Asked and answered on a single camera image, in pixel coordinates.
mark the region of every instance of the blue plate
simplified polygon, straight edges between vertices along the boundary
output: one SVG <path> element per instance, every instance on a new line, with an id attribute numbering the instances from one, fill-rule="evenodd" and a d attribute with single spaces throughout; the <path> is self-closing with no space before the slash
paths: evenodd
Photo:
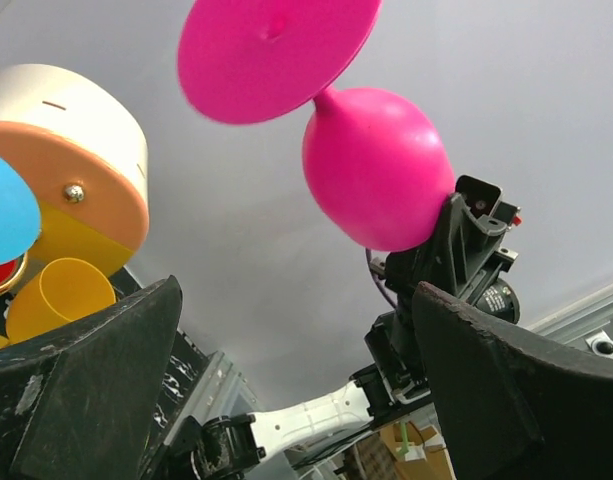
<path id="1" fill-rule="evenodd" d="M 0 265 L 33 246 L 41 228 L 37 199 L 8 163 L 0 158 Z"/>

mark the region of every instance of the blue disc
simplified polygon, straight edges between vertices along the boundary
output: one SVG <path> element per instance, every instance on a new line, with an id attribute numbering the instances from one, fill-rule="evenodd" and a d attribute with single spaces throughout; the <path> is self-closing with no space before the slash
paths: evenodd
<path id="1" fill-rule="evenodd" d="M 0 265 L 33 246 L 41 228 L 37 199 L 19 174 L 0 158 Z"/>

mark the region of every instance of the white backdrop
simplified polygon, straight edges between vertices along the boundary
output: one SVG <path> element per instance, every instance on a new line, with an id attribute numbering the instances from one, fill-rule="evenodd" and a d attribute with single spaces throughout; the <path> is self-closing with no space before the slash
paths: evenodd
<path id="1" fill-rule="evenodd" d="M 336 388 L 370 360 L 387 310 L 361 248 L 311 200 L 311 106 L 255 127 L 200 118 L 177 86 L 190 0 L 13 0 L 0 68 L 49 63 L 110 91 L 150 147 L 152 229 L 131 266 L 175 274 L 183 326 L 220 347 L 271 406 Z M 528 324 L 613 281 L 613 0 L 385 0 L 338 87 L 407 96 L 458 173 L 504 187 L 525 223 L 509 281 Z"/>

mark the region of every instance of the pink disc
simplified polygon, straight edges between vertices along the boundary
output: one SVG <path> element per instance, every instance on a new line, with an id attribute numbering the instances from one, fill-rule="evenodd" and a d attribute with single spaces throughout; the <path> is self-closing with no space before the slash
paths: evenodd
<path id="1" fill-rule="evenodd" d="M 324 213 L 366 248 L 398 252 L 428 240 L 455 175 L 424 113 L 375 88 L 328 89 L 315 105 L 302 159 Z"/>
<path id="2" fill-rule="evenodd" d="M 355 58 L 381 0 L 197 0 L 178 51 L 179 81 L 203 115 L 263 122 L 303 105 Z"/>

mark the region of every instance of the white wall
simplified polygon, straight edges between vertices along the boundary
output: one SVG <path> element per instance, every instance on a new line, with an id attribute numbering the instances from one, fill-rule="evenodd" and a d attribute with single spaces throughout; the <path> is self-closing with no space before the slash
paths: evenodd
<path id="1" fill-rule="evenodd" d="M 323 393 L 369 361 L 386 305 L 363 252 L 317 210 L 301 174 L 306 106 L 211 124 L 185 103 L 175 47 L 189 0 L 16 0 L 0 67 L 43 62 L 104 86 L 150 145 L 152 231 L 132 266 L 185 290 L 184 326 L 223 347 L 271 406 Z M 386 0 L 339 87 L 419 104 L 458 173 L 505 188 L 525 223 L 510 281 L 524 322 L 613 280 L 613 0 Z"/>

